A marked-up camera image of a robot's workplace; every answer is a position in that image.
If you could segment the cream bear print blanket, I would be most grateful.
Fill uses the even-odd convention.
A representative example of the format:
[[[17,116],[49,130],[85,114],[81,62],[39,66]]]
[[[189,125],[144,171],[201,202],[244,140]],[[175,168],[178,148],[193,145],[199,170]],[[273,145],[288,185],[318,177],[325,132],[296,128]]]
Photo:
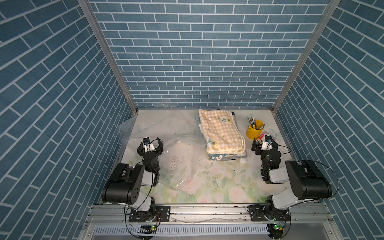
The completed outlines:
[[[214,138],[210,138],[212,150],[209,154],[223,154],[221,161],[247,156],[245,139],[239,132],[234,112],[226,111],[225,116],[215,122],[213,133]]]

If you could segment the clear plastic vacuum bag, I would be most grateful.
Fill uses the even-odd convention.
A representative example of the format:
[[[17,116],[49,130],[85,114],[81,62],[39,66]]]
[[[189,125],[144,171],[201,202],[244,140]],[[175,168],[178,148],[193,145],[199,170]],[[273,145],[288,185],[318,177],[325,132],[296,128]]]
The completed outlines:
[[[196,122],[198,110],[140,110],[118,126],[123,150],[121,163],[135,165],[142,160],[137,149],[145,138],[151,150],[164,145],[159,155],[159,182],[172,190],[181,190],[197,171],[206,142]]]

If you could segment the orange checked flower blanket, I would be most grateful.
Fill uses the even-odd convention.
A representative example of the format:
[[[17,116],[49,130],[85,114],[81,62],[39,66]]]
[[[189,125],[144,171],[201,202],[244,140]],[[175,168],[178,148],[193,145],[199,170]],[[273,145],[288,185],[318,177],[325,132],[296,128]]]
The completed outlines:
[[[209,155],[239,155],[245,151],[245,139],[239,132],[231,111],[199,110],[199,119]]]

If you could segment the light green fluffy blanket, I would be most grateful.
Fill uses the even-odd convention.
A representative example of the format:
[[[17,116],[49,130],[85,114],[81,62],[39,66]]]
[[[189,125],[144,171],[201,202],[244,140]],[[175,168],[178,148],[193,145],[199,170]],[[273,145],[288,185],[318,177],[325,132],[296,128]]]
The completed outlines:
[[[240,162],[240,164],[246,164],[247,162],[248,162],[248,160],[246,159],[246,158],[241,158],[241,159],[239,159],[239,162]]]

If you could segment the dark teal bear blanket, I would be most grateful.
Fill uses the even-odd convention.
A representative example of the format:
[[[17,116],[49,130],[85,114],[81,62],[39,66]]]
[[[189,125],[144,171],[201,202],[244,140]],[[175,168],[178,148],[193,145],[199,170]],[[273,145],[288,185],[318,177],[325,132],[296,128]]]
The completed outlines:
[[[211,144],[211,140],[209,140],[209,141],[206,140],[206,137],[203,134],[203,130],[202,130],[201,120],[200,120],[199,114],[196,114],[195,120],[196,120],[197,126],[199,127],[199,130],[200,130],[200,132],[201,132],[201,134],[203,136],[203,139],[205,141],[206,147],[208,147]],[[220,161],[224,157],[223,154],[209,154],[208,153],[208,155],[209,155],[209,159],[213,160],[213,161]]]

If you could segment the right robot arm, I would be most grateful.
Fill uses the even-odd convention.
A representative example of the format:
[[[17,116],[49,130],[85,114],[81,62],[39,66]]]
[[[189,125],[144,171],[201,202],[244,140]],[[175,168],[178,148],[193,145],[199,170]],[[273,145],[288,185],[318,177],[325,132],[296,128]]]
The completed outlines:
[[[261,176],[267,184],[290,186],[282,192],[267,197],[264,204],[247,207],[252,222],[290,220],[289,209],[301,203],[333,197],[331,184],[314,161],[285,161],[280,166],[280,145],[272,136],[264,140],[253,139],[251,150],[261,156]]]

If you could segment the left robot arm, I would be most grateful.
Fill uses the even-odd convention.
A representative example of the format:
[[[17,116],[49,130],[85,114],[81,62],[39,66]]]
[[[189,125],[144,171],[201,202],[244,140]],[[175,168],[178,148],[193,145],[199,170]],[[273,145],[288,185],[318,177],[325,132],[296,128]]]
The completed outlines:
[[[159,156],[164,151],[164,141],[144,138],[137,153],[142,160],[134,166],[117,164],[102,190],[102,201],[110,204],[124,204],[131,212],[130,220],[135,222],[159,222],[161,213],[150,194],[143,194],[141,187],[155,187],[159,182]]]

